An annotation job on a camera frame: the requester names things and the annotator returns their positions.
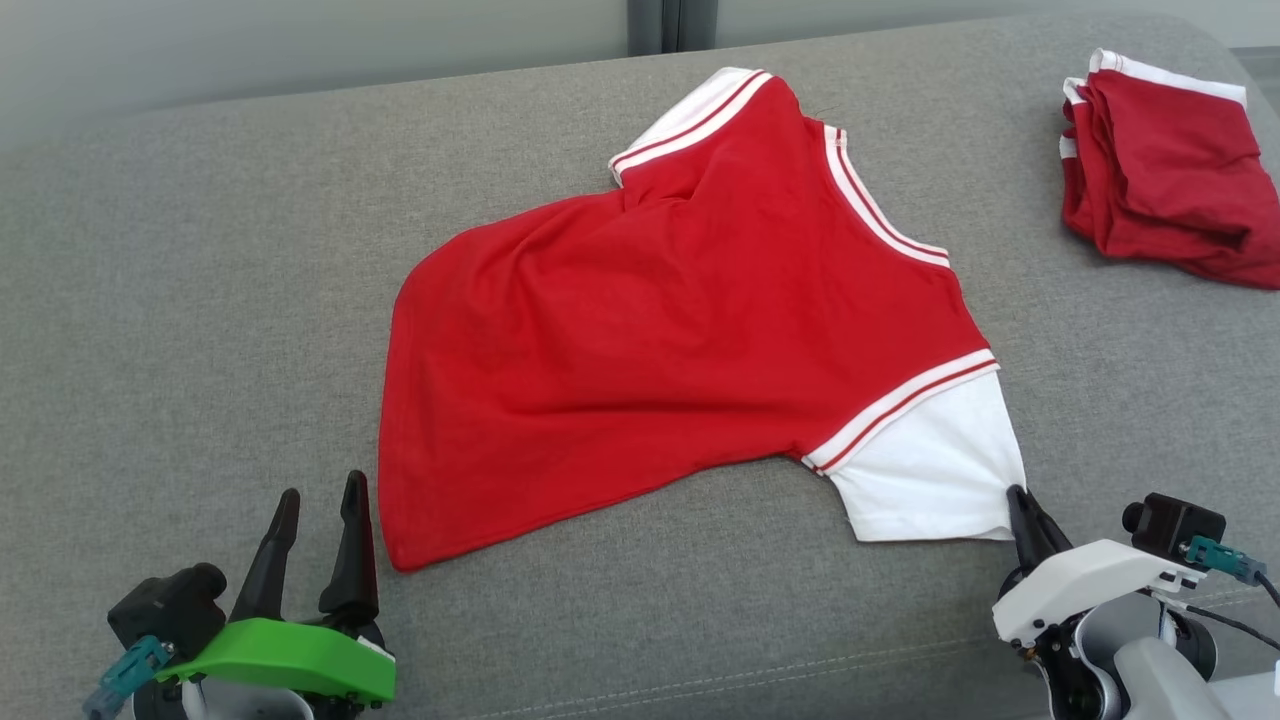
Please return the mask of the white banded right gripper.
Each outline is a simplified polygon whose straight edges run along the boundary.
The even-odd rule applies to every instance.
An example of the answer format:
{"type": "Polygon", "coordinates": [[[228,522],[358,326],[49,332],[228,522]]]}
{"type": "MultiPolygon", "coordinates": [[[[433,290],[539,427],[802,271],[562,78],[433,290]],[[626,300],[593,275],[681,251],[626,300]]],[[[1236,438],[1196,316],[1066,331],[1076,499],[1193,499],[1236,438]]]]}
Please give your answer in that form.
{"type": "Polygon", "coordinates": [[[1034,644],[1052,625],[1128,593],[1194,589],[1206,571],[1187,568],[1112,539],[1075,547],[1036,497],[1021,486],[1006,492],[1019,570],[1025,575],[992,607],[997,637],[1034,644]]]}

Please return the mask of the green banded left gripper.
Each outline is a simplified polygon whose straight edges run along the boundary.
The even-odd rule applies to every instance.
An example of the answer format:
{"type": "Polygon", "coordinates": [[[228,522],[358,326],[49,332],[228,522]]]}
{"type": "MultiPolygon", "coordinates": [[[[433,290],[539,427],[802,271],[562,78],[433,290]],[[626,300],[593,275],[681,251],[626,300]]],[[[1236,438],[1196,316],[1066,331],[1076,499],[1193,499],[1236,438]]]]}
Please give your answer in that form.
{"type": "Polygon", "coordinates": [[[349,471],[340,543],[323,618],[282,620],[301,496],[285,489],[230,611],[230,621],[192,661],[156,676],[174,685],[187,714],[361,714],[396,698],[397,660],[376,624],[380,611],[369,479],[349,471]]]}

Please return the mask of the red shorts with white stripe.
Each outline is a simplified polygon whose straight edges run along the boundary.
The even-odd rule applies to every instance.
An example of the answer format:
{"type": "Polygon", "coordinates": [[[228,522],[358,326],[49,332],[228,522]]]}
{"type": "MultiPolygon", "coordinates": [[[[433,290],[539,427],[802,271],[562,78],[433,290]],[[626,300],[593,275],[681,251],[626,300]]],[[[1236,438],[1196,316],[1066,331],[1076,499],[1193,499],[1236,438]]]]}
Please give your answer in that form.
{"type": "Polygon", "coordinates": [[[1110,259],[1280,291],[1280,192],[1245,87],[1097,49],[1062,94],[1070,231],[1110,259]]]}

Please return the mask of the red jersey with white sleeves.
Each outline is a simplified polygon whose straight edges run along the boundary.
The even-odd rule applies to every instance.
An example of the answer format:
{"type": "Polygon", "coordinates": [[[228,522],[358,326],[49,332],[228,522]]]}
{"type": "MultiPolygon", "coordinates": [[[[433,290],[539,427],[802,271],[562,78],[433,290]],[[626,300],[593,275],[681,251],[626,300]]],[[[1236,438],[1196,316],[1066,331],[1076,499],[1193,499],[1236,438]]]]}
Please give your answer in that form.
{"type": "Polygon", "coordinates": [[[726,67],[616,187],[458,234],[390,319],[378,495],[417,571],[763,457],[863,542],[1007,541],[1027,483],[948,252],[896,228],[849,135],[726,67]]]}

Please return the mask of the grey fabric sofa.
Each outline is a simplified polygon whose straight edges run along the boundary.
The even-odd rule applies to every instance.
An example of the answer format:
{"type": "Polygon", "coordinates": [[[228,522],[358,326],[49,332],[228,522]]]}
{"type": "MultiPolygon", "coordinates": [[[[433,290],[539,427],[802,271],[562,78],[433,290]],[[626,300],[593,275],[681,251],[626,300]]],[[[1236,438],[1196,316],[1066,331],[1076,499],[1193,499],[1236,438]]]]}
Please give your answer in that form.
{"type": "MultiPolygon", "coordinates": [[[[1076,543],[1152,491],[1280,584],[1280,293],[1111,264],[1059,219],[1061,85],[1097,47],[1249,83],[1167,15],[1015,15],[133,117],[0,155],[0,720],[81,720],[108,610],[212,562],[225,602],[282,491],[311,618],[347,473],[372,471],[410,269],[608,187],[722,67],[847,128],[900,231],[946,247],[1036,497],[1076,543]]],[[[722,468],[411,575],[379,564],[396,701],[367,720],[1011,720],[1007,543],[863,544],[786,459],[722,468]]]]}

